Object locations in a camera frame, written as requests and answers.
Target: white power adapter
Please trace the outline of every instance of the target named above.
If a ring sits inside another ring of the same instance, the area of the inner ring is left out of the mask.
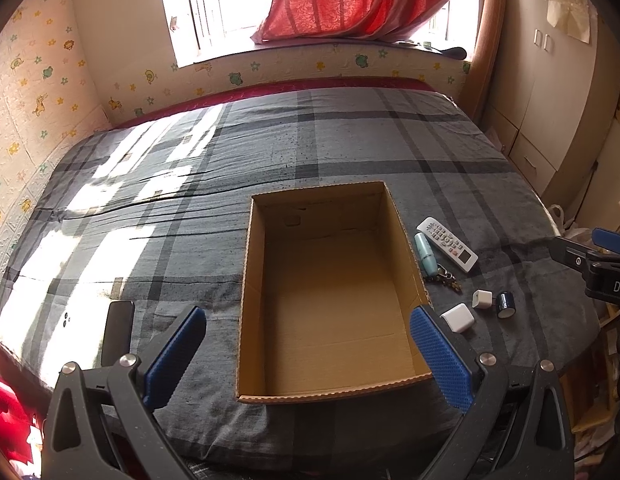
[[[492,293],[489,290],[476,290],[472,295],[472,308],[490,308]]]
[[[458,334],[461,334],[474,324],[474,316],[465,303],[459,303],[457,306],[452,307],[449,311],[441,314],[441,317],[446,320],[450,330]]]

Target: cardboard box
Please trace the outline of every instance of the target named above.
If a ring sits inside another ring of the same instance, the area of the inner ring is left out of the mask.
[[[426,302],[383,182],[253,196],[238,400],[308,402],[429,378],[408,324]]]

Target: gray plaid blanket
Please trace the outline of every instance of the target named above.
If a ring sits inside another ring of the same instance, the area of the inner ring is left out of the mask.
[[[0,342],[52,387],[64,362],[99,361],[111,300],[136,304],[132,351],[198,304],[206,338],[155,414],[182,455],[330,470],[431,449],[458,417],[433,381],[314,404],[234,399],[250,196],[361,180],[386,182],[410,234],[433,216],[478,254],[469,275],[456,272],[461,296],[428,285],[437,312],[470,303],[477,288],[514,294],[510,319],[475,313],[466,337],[477,351],[522,365],[550,358],[562,368],[593,341],[597,317],[580,277],[549,257],[545,209],[452,102],[432,92],[336,88],[184,112],[76,145],[12,254]]]

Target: window sill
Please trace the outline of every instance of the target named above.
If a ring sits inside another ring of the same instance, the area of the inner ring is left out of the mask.
[[[240,54],[242,52],[254,52],[257,50],[265,50],[271,48],[287,48],[290,46],[311,46],[317,44],[360,44],[362,46],[379,46],[379,47],[391,47],[391,48],[406,48],[409,50],[420,50],[422,52],[430,52],[432,54],[440,54],[440,51],[436,48],[425,48],[423,45],[411,44],[407,42],[398,43],[386,43],[385,41],[369,41],[369,40],[355,40],[353,38],[299,38],[297,40],[281,40],[281,41],[269,41],[263,44],[255,44],[250,36],[242,37],[229,37],[225,38],[225,41],[217,41],[214,47],[208,47],[205,50],[200,50],[199,53],[189,62],[183,65],[179,65],[179,68],[188,66],[191,64],[207,62],[213,59],[219,59],[226,56],[232,56],[234,54]]]

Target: cabinet handle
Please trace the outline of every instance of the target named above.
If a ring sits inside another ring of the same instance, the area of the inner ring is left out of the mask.
[[[525,159],[526,159],[526,162],[527,162],[530,166],[532,166],[532,169],[533,169],[533,170],[535,170],[535,171],[536,171],[536,166],[535,166],[534,164],[532,164],[532,162],[530,162],[530,159],[529,159],[529,158],[527,158],[525,155],[523,156],[523,158],[525,158]]]

